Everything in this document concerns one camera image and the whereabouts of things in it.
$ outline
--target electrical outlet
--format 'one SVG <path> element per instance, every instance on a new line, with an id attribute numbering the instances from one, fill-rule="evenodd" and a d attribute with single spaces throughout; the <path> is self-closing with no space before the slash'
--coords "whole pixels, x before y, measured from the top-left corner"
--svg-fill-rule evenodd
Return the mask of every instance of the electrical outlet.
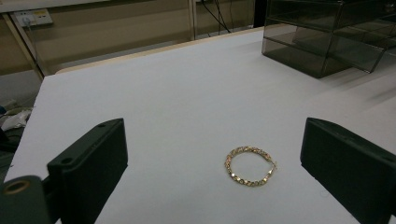
<path id="1" fill-rule="evenodd" d="M 52 23 L 52 18 L 46 8 L 18 11 L 14 12 L 14 15 L 22 27 L 27 26 L 26 22 L 30 22 L 30 26 Z"/>

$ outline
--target white table surface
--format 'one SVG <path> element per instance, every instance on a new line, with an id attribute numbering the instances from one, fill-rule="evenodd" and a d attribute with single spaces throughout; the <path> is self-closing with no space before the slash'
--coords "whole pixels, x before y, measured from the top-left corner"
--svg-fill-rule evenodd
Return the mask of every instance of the white table surface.
<path id="1" fill-rule="evenodd" d="M 314 79 L 261 46 L 259 31 L 46 77 L 7 179 L 46 177 L 46 164 L 90 128 L 124 118 L 129 166 L 97 223 L 358 223 L 301 166 L 305 119 L 396 153 L 394 58 L 373 74 Z M 246 145 L 278 163 L 263 187 L 226 173 L 226 155 Z M 245 178 L 269 167 L 254 155 L 233 165 Z"/>
<path id="2" fill-rule="evenodd" d="M 110 0 L 0 0 L 0 12 L 22 11 L 43 7 L 64 7 Z"/>

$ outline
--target chain link bracelet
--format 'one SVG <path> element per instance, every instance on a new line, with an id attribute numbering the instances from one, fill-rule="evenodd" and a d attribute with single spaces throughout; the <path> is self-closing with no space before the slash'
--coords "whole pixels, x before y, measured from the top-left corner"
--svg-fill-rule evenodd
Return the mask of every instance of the chain link bracelet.
<path id="1" fill-rule="evenodd" d="M 262 156 L 266 161 L 269 161 L 272 163 L 272 168 L 270 171 L 268 171 L 265 178 L 263 178 L 261 180 L 250 181 L 250 180 L 243 179 L 233 173 L 233 171 L 231 170 L 231 159 L 233 157 L 235 157 L 236 155 L 242 154 L 244 152 L 256 153 L 256 154 Z M 258 186 L 262 186 L 262 185 L 266 184 L 268 179 L 272 176 L 274 170 L 277 169 L 276 161 L 273 162 L 271 156 L 268 153 L 266 153 L 265 151 L 263 151 L 257 147 L 238 147 L 238 148 L 232 150 L 227 155 L 227 159 L 225 160 L 224 165 L 225 165 L 225 168 L 227 169 L 228 174 L 234 181 L 238 182 L 239 184 L 246 185 L 249 187 L 258 187 Z"/>

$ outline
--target gold bracelet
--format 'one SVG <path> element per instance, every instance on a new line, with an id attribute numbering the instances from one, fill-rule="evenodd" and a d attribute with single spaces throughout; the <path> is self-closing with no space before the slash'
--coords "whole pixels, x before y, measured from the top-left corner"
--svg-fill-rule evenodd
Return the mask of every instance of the gold bracelet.
<path id="1" fill-rule="evenodd" d="M 262 156 L 266 161 L 269 161 L 272 163 L 273 167 L 270 171 L 268 171 L 267 175 L 265 176 L 265 178 L 261 179 L 261 180 L 255 180 L 255 181 L 249 181 L 246 179 L 242 179 L 241 177 L 237 176 L 236 174 L 233 173 L 233 171 L 231 170 L 231 159 L 236 156 L 239 155 L 241 153 L 244 152 L 253 152 L 256 153 L 260 156 Z M 264 184 L 267 183 L 268 179 L 271 177 L 271 175 L 273 174 L 274 170 L 277 169 L 276 167 L 276 161 L 273 162 L 271 156 L 266 153 L 265 151 L 257 148 L 257 147 L 238 147 L 234 150 L 232 150 L 228 155 L 227 155 L 227 159 L 225 160 L 225 168 L 227 169 L 228 174 L 230 174 L 230 177 L 238 182 L 239 184 L 242 185 L 246 185 L 249 187 L 258 187 L 258 186 L 262 186 Z"/>

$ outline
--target bracelet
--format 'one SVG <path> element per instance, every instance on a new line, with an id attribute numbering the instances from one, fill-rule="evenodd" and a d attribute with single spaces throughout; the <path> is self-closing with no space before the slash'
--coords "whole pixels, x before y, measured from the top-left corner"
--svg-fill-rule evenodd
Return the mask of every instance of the bracelet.
<path id="1" fill-rule="evenodd" d="M 272 167 L 272 169 L 270 171 L 268 171 L 268 173 L 265 176 L 265 178 L 263 178 L 261 180 L 249 181 L 249 180 L 246 180 L 246 179 L 242 179 L 241 177 L 239 177 L 239 176 L 237 176 L 236 174 L 233 173 L 233 171 L 231 170 L 231 159 L 234 156 L 239 155 L 239 154 L 244 153 L 244 152 L 256 153 L 256 154 L 262 156 L 266 161 L 269 161 L 269 162 L 272 163 L 273 167 Z M 225 165 L 225 168 L 228 171 L 228 174 L 230 174 L 230 177 L 234 181 L 238 182 L 239 184 L 246 185 L 246 186 L 249 186 L 249 187 L 258 187 L 258 186 L 262 186 L 262 185 L 266 184 L 268 179 L 272 176 L 274 170 L 277 169 L 276 162 L 272 161 L 271 156 L 268 153 L 266 153 L 265 151 L 263 151 L 263 150 L 261 150 L 261 149 L 259 149 L 257 147 L 238 147 L 238 148 L 232 150 L 227 155 L 227 159 L 226 159 L 224 165 Z"/>

